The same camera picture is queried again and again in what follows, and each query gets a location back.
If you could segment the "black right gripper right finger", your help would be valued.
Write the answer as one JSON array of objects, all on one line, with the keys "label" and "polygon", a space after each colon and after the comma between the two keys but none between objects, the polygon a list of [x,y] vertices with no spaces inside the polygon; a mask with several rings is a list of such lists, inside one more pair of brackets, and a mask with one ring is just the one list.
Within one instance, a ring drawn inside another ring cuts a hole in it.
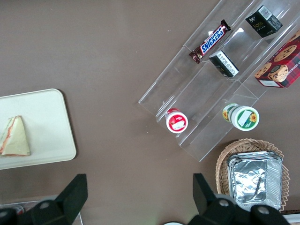
[{"label": "black right gripper right finger", "polygon": [[228,199],[217,198],[201,173],[193,175],[193,199],[198,210],[190,225],[232,225],[235,205]]}]

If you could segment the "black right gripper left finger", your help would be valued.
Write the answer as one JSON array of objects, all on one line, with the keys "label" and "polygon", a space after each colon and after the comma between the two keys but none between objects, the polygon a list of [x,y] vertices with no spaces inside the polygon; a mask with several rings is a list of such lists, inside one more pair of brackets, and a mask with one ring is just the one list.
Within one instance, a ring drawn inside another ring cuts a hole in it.
[{"label": "black right gripper left finger", "polygon": [[20,224],[71,225],[87,198],[87,176],[78,174],[54,200],[41,201],[22,214]]}]

